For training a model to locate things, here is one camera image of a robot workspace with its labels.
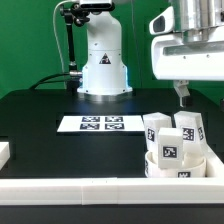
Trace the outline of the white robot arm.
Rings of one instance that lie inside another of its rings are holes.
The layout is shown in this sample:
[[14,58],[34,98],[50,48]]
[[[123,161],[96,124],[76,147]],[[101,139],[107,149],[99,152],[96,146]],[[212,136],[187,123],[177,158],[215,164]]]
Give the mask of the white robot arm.
[[224,0],[169,3],[148,25],[148,57],[155,77],[173,81],[184,100],[191,80],[224,81]]

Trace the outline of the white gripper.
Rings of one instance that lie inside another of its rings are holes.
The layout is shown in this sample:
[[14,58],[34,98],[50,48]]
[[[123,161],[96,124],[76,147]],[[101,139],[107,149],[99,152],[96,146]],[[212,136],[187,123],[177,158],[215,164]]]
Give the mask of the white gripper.
[[224,81],[224,31],[211,31],[205,42],[183,43],[180,33],[155,37],[151,59],[156,78],[175,80],[180,106],[187,107],[191,103],[187,80]]

